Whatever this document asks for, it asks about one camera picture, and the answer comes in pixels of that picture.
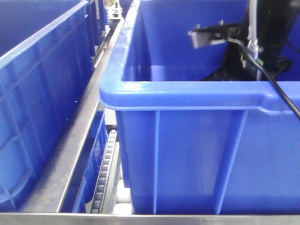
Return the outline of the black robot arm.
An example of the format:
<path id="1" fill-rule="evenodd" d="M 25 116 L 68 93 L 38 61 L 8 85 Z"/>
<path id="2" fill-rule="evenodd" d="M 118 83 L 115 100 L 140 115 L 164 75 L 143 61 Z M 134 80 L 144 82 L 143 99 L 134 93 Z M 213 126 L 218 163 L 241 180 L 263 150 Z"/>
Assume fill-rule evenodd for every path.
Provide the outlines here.
<path id="1" fill-rule="evenodd" d="M 300 13 L 298 0 L 260 0 L 257 3 L 256 34 L 258 45 L 263 49 L 258 58 L 263 68 L 273 77 L 289 71 L 292 61 L 282 57 L 293 25 Z M 241 60 L 248 57 L 238 44 L 229 44 L 224 62 L 219 69 L 222 81 L 254 81 L 256 76 L 246 70 Z"/>

